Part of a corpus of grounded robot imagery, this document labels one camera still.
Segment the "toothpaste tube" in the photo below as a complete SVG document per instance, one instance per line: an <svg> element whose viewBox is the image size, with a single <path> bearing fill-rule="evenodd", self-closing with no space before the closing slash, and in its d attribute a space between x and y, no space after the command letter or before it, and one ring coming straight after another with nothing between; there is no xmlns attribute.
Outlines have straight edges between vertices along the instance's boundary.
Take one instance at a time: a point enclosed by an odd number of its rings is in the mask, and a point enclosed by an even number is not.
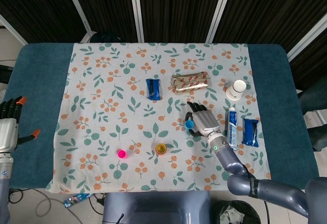
<svg viewBox="0 0 327 224"><path fill-rule="evenodd" d="M234 107L228 111L228 143L233 150L237 150L237 128L236 128L237 114Z"/></svg>
<svg viewBox="0 0 327 224"><path fill-rule="evenodd" d="M65 208L69 208L75 204L78 204L79 202L88 199L89 197L91 197L92 194L91 193L78 193L68 199L66 199L63 202L63 205L65 206Z"/></svg>

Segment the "table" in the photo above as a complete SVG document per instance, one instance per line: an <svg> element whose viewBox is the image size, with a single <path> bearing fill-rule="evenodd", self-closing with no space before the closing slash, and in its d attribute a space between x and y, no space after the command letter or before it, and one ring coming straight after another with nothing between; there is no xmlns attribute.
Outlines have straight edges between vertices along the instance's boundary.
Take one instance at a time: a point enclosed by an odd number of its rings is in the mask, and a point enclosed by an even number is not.
<svg viewBox="0 0 327 224"><path fill-rule="evenodd" d="M287 56L277 45L249 44L248 48L272 179L303 188L318 171ZM29 97L20 136L36 127L42 133L37 141L12 153L12 187L45 187L52 178L53 135L72 49L69 43L29 44L17 59L6 99Z"/></svg>

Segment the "orange fingertip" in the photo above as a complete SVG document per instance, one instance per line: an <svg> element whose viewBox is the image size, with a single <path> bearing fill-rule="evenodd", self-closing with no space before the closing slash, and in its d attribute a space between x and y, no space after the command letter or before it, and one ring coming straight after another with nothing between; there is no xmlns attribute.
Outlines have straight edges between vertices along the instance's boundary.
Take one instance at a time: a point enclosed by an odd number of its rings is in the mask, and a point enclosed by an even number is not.
<svg viewBox="0 0 327 224"><path fill-rule="evenodd" d="M17 101L16 104L25 105L26 101L27 101L27 97L22 97L20 100Z"/></svg>
<svg viewBox="0 0 327 224"><path fill-rule="evenodd" d="M39 134L41 133L41 129L37 129L32 133L32 136L34 136L35 138L37 138L39 136Z"/></svg>

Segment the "floral tablecloth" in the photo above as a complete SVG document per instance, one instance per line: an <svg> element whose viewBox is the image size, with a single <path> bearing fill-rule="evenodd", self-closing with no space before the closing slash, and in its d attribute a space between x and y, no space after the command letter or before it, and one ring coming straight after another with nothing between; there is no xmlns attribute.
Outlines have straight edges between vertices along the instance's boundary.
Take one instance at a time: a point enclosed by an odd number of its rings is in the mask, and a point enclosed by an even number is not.
<svg viewBox="0 0 327 224"><path fill-rule="evenodd" d="M208 73L207 89L172 92L173 74ZM147 99L146 78L160 79L160 101ZM226 98L233 81L247 89ZM246 44L75 44L54 136L51 192L226 190L229 174L206 138L186 132L187 101L212 110L226 134L226 111L238 112L237 156L257 178L270 178L265 143L243 146L242 118L260 120ZM155 153L165 143L168 152ZM117 150L128 153L119 159Z"/></svg>

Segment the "gold wrapper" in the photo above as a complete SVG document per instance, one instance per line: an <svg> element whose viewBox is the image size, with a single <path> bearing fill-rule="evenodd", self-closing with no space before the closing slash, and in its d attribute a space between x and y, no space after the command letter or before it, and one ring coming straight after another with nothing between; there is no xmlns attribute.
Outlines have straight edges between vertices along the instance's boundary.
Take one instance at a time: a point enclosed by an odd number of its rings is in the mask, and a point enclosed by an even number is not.
<svg viewBox="0 0 327 224"><path fill-rule="evenodd" d="M208 87L208 81L204 72L188 75L173 75L173 84L173 91L178 95Z"/></svg>

